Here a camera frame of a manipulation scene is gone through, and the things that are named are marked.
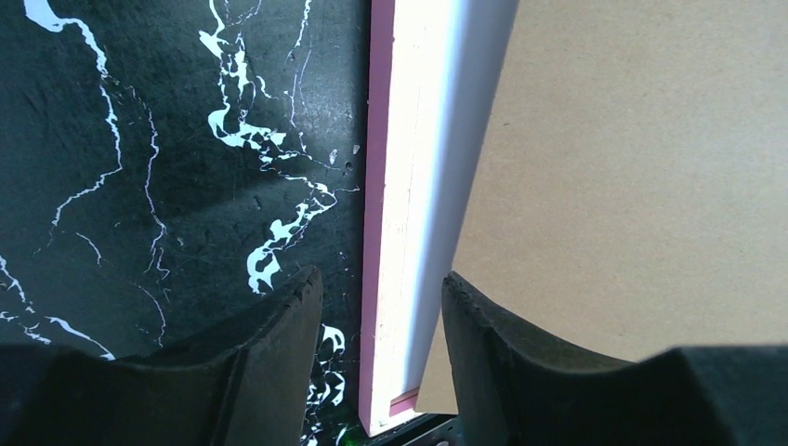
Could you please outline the brown cardboard backing board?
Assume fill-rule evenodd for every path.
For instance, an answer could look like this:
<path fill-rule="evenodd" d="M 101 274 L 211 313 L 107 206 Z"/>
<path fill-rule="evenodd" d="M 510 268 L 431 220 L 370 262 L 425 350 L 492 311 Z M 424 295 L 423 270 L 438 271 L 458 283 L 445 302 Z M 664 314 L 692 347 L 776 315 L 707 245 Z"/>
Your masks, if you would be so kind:
<path fill-rule="evenodd" d="M 787 5 L 478 1 L 499 83 L 453 268 L 626 361 L 787 339 Z"/>

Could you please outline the pink wooden picture frame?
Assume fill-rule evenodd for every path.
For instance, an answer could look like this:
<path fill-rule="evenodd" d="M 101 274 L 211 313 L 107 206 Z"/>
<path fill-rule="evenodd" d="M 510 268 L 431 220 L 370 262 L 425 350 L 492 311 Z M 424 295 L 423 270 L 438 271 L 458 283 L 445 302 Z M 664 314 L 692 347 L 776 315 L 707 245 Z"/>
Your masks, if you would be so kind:
<path fill-rule="evenodd" d="M 372 4 L 358 397 L 370 437 L 416 415 L 432 315 L 419 284 L 463 8 Z"/>

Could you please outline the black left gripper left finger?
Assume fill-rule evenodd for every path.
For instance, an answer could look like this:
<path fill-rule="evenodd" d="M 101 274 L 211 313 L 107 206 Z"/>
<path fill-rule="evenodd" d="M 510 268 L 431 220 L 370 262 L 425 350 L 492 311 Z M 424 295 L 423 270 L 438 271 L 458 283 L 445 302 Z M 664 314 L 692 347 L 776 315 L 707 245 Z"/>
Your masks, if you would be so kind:
<path fill-rule="evenodd" d="M 301 269 L 262 301 L 148 357 L 1 349 L 5 445 L 296 445 L 322 313 Z"/>

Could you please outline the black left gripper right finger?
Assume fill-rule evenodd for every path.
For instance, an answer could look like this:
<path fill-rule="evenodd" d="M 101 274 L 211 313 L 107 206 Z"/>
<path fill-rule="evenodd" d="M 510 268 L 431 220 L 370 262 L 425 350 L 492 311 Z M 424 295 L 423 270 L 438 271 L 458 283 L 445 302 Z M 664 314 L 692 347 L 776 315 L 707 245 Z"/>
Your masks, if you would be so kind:
<path fill-rule="evenodd" d="M 499 306 L 457 273 L 441 289 L 469 445 L 783 445 L 787 348 L 690 346 L 629 362 Z"/>

